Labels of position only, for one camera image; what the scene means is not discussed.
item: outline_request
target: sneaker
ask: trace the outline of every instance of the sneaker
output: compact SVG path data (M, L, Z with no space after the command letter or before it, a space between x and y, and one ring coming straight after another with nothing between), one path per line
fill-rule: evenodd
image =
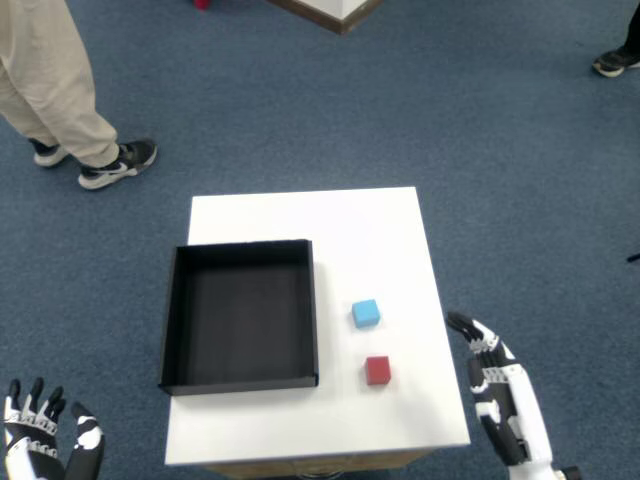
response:
M151 140L138 140L119 145L118 157L106 167L80 167L78 183L87 190L97 190L125 177L133 177L156 159L158 147Z
M593 62L593 68L609 78L617 77L625 68L637 67L640 67L640 53L632 53L624 46L599 56Z
M29 141L36 150L36 154L33 156L33 161L40 167L50 168L59 164L64 160L69 152L67 152L62 146L54 145L53 147L47 147L44 143L30 138Z

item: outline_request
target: blue cube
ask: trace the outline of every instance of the blue cube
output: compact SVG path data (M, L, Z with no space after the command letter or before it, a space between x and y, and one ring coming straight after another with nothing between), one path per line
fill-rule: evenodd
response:
M358 328L372 327L380 321L380 312L375 300L354 303L351 313L353 313L353 319Z

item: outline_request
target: black box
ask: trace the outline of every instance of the black box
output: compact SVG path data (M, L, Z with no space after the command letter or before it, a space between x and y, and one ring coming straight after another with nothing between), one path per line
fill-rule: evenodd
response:
M317 385L309 240L176 248L160 388L196 395Z

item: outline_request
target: nike logo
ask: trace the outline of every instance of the nike logo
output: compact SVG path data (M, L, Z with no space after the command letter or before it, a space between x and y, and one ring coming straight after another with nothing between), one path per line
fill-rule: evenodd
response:
M98 171L100 173L106 173L108 175L115 175L117 173L124 173L127 170L129 170L129 167L127 167L124 163L120 162L117 170L98 170Z

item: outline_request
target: robotic hand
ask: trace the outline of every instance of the robotic hand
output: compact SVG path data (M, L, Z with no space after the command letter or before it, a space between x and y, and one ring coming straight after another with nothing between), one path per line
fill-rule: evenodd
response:
M474 354L469 379L476 414L510 480L581 480L577 467L551 467L551 445L529 375L500 337L460 313L449 312L447 324L464 335Z
M104 454L98 422L79 403L71 407L77 422L77 443L65 469L58 460L56 432L65 407L62 387L56 388L38 410L44 381L38 378L20 409L20 382L13 380L4 406L5 464L9 480L96 480Z

